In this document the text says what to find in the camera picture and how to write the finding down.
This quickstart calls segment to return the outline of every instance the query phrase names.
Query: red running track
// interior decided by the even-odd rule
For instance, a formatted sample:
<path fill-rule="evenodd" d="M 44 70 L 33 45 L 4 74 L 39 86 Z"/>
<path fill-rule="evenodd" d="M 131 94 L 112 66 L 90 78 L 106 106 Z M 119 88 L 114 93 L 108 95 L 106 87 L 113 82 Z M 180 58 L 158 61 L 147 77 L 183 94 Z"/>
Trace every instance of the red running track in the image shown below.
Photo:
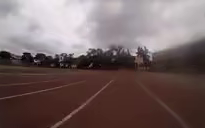
<path fill-rule="evenodd" d="M 0 128 L 205 128 L 200 76 L 87 71 L 2 77 L 7 82 L 0 81 L 5 84 L 0 86 Z M 59 80 L 40 83 L 54 78 Z M 6 86 L 32 81 L 39 83 Z"/>

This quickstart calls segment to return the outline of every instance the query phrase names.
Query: gray cloud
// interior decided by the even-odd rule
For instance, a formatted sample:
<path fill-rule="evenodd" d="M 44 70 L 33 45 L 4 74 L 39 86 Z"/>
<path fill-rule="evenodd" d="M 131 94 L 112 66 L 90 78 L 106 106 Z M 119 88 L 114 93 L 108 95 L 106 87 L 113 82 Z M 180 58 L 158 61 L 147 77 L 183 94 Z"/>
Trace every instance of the gray cloud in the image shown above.
<path fill-rule="evenodd" d="M 205 35 L 205 0 L 97 0 L 89 24 L 95 46 L 164 49 Z"/>
<path fill-rule="evenodd" d="M 16 0 L 0 0 L 0 17 L 17 12 L 18 7 Z"/>

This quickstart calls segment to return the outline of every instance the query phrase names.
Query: cloud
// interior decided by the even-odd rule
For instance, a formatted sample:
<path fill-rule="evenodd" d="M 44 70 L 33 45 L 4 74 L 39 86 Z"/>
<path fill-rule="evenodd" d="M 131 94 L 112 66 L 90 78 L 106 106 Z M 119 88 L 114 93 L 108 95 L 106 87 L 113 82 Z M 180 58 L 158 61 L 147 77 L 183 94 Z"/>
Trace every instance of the cloud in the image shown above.
<path fill-rule="evenodd" d="M 86 39 L 76 31 L 85 20 L 78 3 L 67 0 L 0 0 L 0 50 L 79 53 Z"/>
<path fill-rule="evenodd" d="M 7 16 L 18 10 L 18 3 L 15 0 L 0 0 L 0 17 Z"/>
<path fill-rule="evenodd" d="M 161 50 L 205 36 L 205 0 L 96 0 L 89 17 L 99 47 Z"/>
<path fill-rule="evenodd" d="M 17 54 L 162 50 L 204 36 L 205 0 L 0 0 L 0 49 Z"/>

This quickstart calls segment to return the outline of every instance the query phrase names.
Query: track lane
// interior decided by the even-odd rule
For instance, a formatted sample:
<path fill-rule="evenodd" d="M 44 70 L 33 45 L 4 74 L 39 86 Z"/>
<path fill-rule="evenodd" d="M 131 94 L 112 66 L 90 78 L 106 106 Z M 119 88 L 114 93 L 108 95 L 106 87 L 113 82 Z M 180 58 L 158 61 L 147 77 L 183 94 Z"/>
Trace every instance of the track lane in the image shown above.
<path fill-rule="evenodd" d="M 133 72 L 121 72 L 112 86 L 61 128 L 181 128 L 134 78 Z"/>
<path fill-rule="evenodd" d="M 192 75 L 162 73 L 142 73 L 138 80 L 178 113 L 189 127 L 205 128 L 205 81 Z"/>
<path fill-rule="evenodd" d="M 0 128 L 46 128 L 95 94 L 112 75 L 78 86 L 0 101 Z"/>
<path fill-rule="evenodd" d="M 84 80 L 90 80 L 92 76 L 98 76 L 96 74 L 70 74 L 70 75 L 63 75 L 63 76 L 58 76 L 56 78 L 56 81 L 51 81 L 49 82 L 41 82 L 41 83 L 33 83 L 32 79 L 27 79 L 29 80 L 28 85 L 16 85 L 16 86 L 0 86 L 0 97 L 8 97 L 12 95 L 20 95 L 23 93 L 30 93 L 34 91 L 40 91 L 44 89 L 49 89 L 49 88 L 54 88 L 58 86 L 62 86 L 68 83 L 76 82 L 76 81 L 84 81 Z"/>

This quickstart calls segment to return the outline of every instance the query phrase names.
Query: tree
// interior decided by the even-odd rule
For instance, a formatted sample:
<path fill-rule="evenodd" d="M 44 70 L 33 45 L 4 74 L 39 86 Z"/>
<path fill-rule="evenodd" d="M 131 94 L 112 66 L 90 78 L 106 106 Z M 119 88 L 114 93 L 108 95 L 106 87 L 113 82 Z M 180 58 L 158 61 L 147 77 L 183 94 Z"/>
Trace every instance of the tree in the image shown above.
<path fill-rule="evenodd" d="M 34 58 L 31 55 L 31 53 L 29 53 L 29 52 L 24 52 L 22 57 L 21 57 L 21 60 L 25 63 L 33 63 L 34 62 Z"/>
<path fill-rule="evenodd" d="M 11 55 L 10 52 L 1 51 L 1 52 L 0 52 L 0 57 L 1 57 L 2 59 L 7 59 L 7 60 L 9 60 L 9 59 L 12 57 L 12 55 Z"/>
<path fill-rule="evenodd" d="M 37 53 L 34 59 L 43 62 L 46 59 L 46 55 L 44 53 Z"/>

